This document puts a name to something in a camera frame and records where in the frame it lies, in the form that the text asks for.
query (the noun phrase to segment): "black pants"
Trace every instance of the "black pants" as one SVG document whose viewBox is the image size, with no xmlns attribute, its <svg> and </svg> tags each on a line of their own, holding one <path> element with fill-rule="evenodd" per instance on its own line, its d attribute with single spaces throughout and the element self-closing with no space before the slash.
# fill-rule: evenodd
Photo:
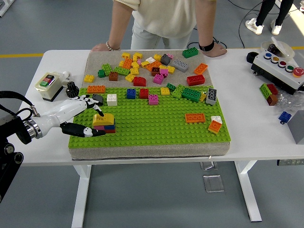
<svg viewBox="0 0 304 228">
<path fill-rule="evenodd" d="M 267 14 L 270 12 L 270 10 L 275 5 L 276 0 L 264 0 L 260 9 L 260 12 L 258 14 L 258 17 L 256 19 L 256 25 L 260 26 L 264 23 L 264 20 L 267 16 Z M 276 19 L 275 25 L 281 26 L 283 23 L 283 20 L 285 19 L 287 13 L 289 12 L 294 0 L 282 0 L 281 7 L 280 7 L 280 13 L 279 16 Z"/>
</svg>

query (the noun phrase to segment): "person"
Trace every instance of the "person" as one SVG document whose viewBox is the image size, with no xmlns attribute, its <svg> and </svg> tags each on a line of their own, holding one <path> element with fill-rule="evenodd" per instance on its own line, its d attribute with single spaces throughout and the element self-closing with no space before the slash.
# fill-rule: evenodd
<svg viewBox="0 0 304 228">
<path fill-rule="evenodd" d="M 114 0 L 109 40 L 91 51 L 119 50 L 131 15 L 131 49 L 155 49 L 162 38 L 165 49 L 186 49 L 197 24 L 199 46 L 209 57 L 225 54 L 213 42 L 216 0 Z"/>
<path fill-rule="evenodd" d="M 260 12 L 257 18 L 252 18 L 251 20 L 247 20 L 245 25 L 246 27 L 253 31 L 255 34 L 260 35 L 263 31 L 263 23 L 265 18 L 267 17 L 270 10 L 275 5 L 276 0 L 263 0 Z M 270 23 L 270 28 L 272 29 L 271 33 L 273 35 L 279 35 L 283 21 L 289 12 L 294 0 L 282 0 L 280 6 L 280 12 L 277 19 L 273 20 Z"/>
</svg>

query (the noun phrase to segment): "black wristwatch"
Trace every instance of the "black wristwatch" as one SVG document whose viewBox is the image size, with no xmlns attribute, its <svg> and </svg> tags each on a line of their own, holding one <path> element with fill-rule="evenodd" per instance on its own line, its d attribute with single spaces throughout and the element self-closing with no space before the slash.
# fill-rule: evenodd
<svg viewBox="0 0 304 228">
<path fill-rule="evenodd" d="M 212 42 L 210 45 L 204 46 L 204 47 L 199 44 L 199 48 L 202 51 L 211 51 L 213 49 L 213 47 L 214 47 L 214 42 Z"/>
</svg>

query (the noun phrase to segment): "sneaker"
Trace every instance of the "sneaker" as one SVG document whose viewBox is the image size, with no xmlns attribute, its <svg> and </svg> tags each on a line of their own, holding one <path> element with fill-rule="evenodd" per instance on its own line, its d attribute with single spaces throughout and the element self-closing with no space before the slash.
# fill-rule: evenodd
<svg viewBox="0 0 304 228">
<path fill-rule="evenodd" d="M 264 25 L 257 26 L 256 22 L 257 22 L 257 19 L 252 18 L 251 20 L 247 20 L 245 25 L 246 25 L 247 29 L 249 29 L 250 31 L 253 31 L 257 35 L 261 35 Z"/>
<path fill-rule="evenodd" d="M 276 20 L 273 20 L 273 21 L 270 23 L 270 27 L 272 28 L 271 33 L 272 33 L 273 35 L 276 35 L 276 36 L 277 36 L 277 35 L 279 35 L 282 26 L 275 25 L 275 24 L 276 24 L 275 22 L 276 22 Z"/>
</svg>

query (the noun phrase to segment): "gray floor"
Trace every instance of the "gray floor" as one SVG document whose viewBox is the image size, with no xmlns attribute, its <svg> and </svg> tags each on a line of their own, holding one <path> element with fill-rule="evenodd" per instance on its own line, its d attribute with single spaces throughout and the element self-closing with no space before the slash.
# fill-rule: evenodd
<svg viewBox="0 0 304 228">
<path fill-rule="evenodd" d="M 259 3 L 233 2 L 246 9 Z M 91 49 L 107 41 L 111 7 L 110 0 L 15 0 L 0 18 L 0 55 Z M 242 48 L 238 27 L 248 11 L 219 0 L 215 38 L 228 48 Z M 246 48 L 259 47 L 270 40 L 268 24 L 275 17 L 267 17 L 260 36 L 247 30 L 242 22 L 240 34 Z M 132 21 L 122 43 L 125 49 L 131 43 L 131 24 Z M 290 46 L 304 43 L 291 18 L 284 21 L 276 38 Z M 197 41 L 196 31 L 190 41 Z M 303 66 L 303 51 L 296 51 L 295 59 Z M 25 94 L 40 60 L 40 57 L 0 58 L 0 90 Z M 20 105 L 7 99 L 0 102 L 14 111 Z M 199 163 L 94 166 L 84 227 L 302 228 L 303 168 L 277 167 L 276 161 L 257 162 L 249 176 L 263 221 L 251 223 L 233 162 L 219 162 L 219 170 L 211 172 L 202 171 Z M 207 193 L 204 174 L 220 174 L 225 192 Z M 0 227 L 70 227 L 78 180 L 71 166 L 21 167 L 0 204 Z"/>
</svg>

